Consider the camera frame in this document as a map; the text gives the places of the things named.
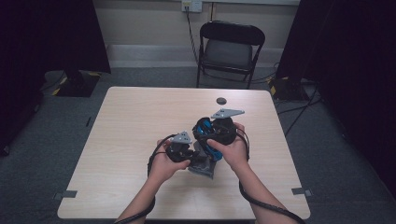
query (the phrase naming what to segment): gray carpet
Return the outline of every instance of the gray carpet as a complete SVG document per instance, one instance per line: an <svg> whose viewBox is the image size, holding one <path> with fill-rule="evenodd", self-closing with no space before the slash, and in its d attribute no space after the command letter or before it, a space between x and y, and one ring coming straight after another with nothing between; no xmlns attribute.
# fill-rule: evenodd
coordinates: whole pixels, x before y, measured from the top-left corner
<svg viewBox="0 0 396 224"><path fill-rule="evenodd" d="M258 68L254 78L273 72L273 68ZM47 73L44 87L61 74ZM10 145L10 155L0 158L0 223L112 223L61 220L57 217L60 201L52 199L67 188L106 91L111 86L194 88L195 74L193 67L115 68L100 78L90 98L52 96L56 86L45 90L40 109ZM251 89L268 90L262 80L255 82ZM212 77L203 77L202 83L201 88L246 87L246 83ZM305 89L312 94L314 86ZM277 111L304 104L275 101ZM285 131L299 112L279 115ZM320 102L309 106L287 135L303 187L313 192L307 198L311 217L306 223L396 223L396 203L342 133L337 118Z"/></svg>

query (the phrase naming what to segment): electrical outlet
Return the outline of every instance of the electrical outlet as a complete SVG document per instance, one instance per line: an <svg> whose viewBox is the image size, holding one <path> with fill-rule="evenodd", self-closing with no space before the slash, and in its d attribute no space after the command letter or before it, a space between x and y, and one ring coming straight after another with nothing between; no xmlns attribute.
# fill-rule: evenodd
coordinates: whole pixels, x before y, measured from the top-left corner
<svg viewBox="0 0 396 224"><path fill-rule="evenodd" d="M181 1L181 11L189 12L202 12L202 0L182 0Z"/></svg>

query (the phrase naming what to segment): person's left hand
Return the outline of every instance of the person's left hand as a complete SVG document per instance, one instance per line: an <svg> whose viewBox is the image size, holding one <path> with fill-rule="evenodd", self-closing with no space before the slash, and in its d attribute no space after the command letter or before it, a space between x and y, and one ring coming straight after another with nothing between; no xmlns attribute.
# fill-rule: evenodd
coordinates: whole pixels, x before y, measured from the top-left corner
<svg viewBox="0 0 396 224"><path fill-rule="evenodd" d="M157 141L157 145L160 144L162 139ZM178 170L184 170L189 166L190 161L173 162L166 155L165 150L171 145L169 140L166 140L163 145L158 149L159 153L155 156L152 162L151 171L148 178L154 178L161 183L172 177L172 175Z"/></svg>

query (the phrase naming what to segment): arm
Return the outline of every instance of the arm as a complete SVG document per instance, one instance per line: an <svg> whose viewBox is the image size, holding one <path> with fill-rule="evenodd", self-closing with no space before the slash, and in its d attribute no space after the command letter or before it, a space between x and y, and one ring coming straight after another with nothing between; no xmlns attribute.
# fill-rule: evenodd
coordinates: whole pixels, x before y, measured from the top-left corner
<svg viewBox="0 0 396 224"><path fill-rule="evenodd" d="M120 217L116 221L123 220L127 217L134 216L149 207L151 201L154 199L155 194L160 189L160 186L167 179L172 177L172 175L177 170L186 169L190 164L190 161L183 162L172 162L168 156L163 153L165 149L169 147L170 142L166 141L163 146L161 146L158 150L160 152L155 156L154 161L152 163L151 172L148 175L148 179L146 183L143 185L142 189L134 196L134 199L131 203L125 208L125 210L121 213ZM146 217L141 217L133 223L144 223Z"/></svg>
<svg viewBox="0 0 396 224"><path fill-rule="evenodd" d="M235 123L235 126L238 129L245 131L245 127L243 125ZM231 169L241 181L245 192L250 197L263 203L269 203L271 205L286 209L286 207L267 189L267 187L264 186L264 184L250 168L247 161L245 144L240 137L237 136L235 141L228 146L224 146L223 144L212 139L207 140L207 143L223 154L224 160L226 160L231 166ZM253 210L254 216L260 224L296 223L289 217L261 208L255 204L251 203L250 206Z"/></svg>

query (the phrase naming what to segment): forearm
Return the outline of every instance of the forearm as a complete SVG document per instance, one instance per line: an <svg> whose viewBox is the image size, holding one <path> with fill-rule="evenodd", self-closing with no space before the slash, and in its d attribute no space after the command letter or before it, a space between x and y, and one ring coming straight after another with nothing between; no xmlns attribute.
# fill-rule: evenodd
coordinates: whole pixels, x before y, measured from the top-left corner
<svg viewBox="0 0 396 224"><path fill-rule="evenodd" d="M260 181L256 174L251 170L248 163L244 163L237 168L234 168L236 175L244 187L245 192L252 198L268 203L283 209L286 207L268 190L267 187ZM253 213L260 224L264 223L295 223L289 217L285 217L276 212L261 208L258 205L250 204Z"/></svg>
<svg viewBox="0 0 396 224"><path fill-rule="evenodd" d="M123 220L127 217L134 216L149 207L152 200L154 199L155 194L158 192L161 184L163 182L153 177L149 177L146 180L146 183L143 185L142 189L134 196L134 199L131 203L125 208L120 217L117 219ZM146 217L141 217L133 223L144 223Z"/></svg>

